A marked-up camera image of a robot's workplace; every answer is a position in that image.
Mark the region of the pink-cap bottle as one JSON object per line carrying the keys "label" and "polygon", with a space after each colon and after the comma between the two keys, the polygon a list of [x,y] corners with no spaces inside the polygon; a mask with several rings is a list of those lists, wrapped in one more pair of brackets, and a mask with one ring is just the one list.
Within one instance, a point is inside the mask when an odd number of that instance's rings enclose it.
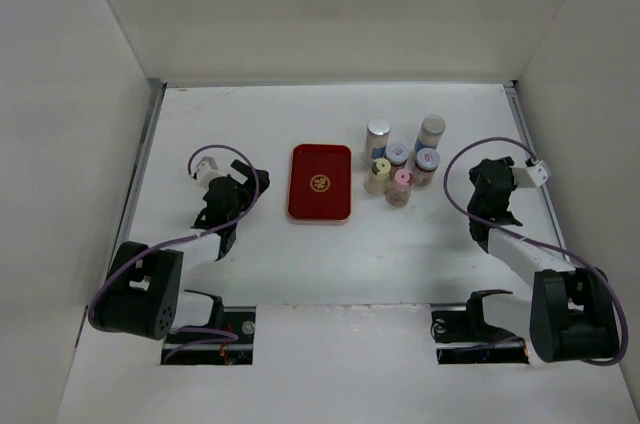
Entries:
{"label": "pink-cap bottle", "polygon": [[413,174],[407,169],[399,169],[390,180],[386,190],[387,202],[397,208],[407,205],[413,184]]}

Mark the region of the blue-label tall bottle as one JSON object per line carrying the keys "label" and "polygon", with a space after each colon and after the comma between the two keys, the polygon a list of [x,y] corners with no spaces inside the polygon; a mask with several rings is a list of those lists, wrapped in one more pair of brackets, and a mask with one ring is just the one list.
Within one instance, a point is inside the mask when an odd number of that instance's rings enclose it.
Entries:
{"label": "blue-label tall bottle", "polygon": [[446,129],[445,120],[438,115],[426,116],[420,126],[420,130],[414,144],[414,151],[424,148],[436,149]]}

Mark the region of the yellow-cap bottle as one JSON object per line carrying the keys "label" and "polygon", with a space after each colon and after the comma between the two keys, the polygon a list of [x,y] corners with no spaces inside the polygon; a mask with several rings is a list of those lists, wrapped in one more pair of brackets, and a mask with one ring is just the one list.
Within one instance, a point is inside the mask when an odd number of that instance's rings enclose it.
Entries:
{"label": "yellow-cap bottle", "polygon": [[386,192],[391,164],[386,158],[374,159],[369,167],[369,175],[365,181],[366,191],[373,196],[381,196]]}

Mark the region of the silver-lid tall bottle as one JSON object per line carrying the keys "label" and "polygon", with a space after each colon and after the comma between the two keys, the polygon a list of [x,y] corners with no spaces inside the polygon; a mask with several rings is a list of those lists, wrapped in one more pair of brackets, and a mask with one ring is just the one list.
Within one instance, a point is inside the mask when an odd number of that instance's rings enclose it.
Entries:
{"label": "silver-lid tall bottle", "polygon": [[383,158],[391,126],[383,118],[371,119],[366,129],[365,155],[369,160]]}

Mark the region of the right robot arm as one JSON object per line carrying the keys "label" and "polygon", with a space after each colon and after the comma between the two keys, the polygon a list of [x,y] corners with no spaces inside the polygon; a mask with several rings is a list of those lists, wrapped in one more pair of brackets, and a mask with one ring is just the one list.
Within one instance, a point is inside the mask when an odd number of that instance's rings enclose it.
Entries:
{"label": "right robot arm", "polygon": [[510,157],[484,159],[471,168],[471,237],[531,287],[529,336],[544,362],[617,363],[623,342],[606,276],[574,268],[514,230],[521,222],[509,210],[511,194],[519,187],[538,187],[547,177],[543,163],[526,170],[516,168]]}

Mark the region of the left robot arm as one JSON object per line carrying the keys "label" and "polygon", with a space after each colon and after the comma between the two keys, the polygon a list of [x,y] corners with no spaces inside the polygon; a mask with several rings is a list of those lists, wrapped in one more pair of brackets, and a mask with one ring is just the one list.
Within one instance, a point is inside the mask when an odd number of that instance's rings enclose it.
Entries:
{"label": "left robot arm", "polygon": [[219,172],[211,157],[202,158],[192,178],[205,189],[204,207],[192,234],[155,246],[135,241],[116,251],[106,281],[90,303],[88,320],[99,331],[161,340],[190,329],[206,343],[224,331],[215,299],[181,285],[186,271],[227,256],[236,242],[237,225],[269,188],[270,175],[238,159],[231,168],[243,182]]}

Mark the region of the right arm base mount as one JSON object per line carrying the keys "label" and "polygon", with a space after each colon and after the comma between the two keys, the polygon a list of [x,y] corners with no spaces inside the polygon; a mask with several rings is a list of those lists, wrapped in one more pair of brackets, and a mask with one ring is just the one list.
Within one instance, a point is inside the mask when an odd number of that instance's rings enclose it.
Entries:
{"label": "right arm base mount", "polygon": [[526,340],[516,333],[488,323],[485,300],[511,297],[511,291],[474,291],[467,301],[431,307],[430,333],[440,365],[529,364]]}

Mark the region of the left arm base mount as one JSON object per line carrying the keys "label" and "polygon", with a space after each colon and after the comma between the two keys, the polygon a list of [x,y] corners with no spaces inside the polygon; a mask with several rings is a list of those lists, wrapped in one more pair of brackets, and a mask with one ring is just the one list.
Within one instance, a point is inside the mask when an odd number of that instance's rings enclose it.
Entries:
{"label": "left arm base mount", "polygon": [[165,366],[242,366],[253,363],[257,309],[214,304],[204,326],[169,334],[161,351]]}

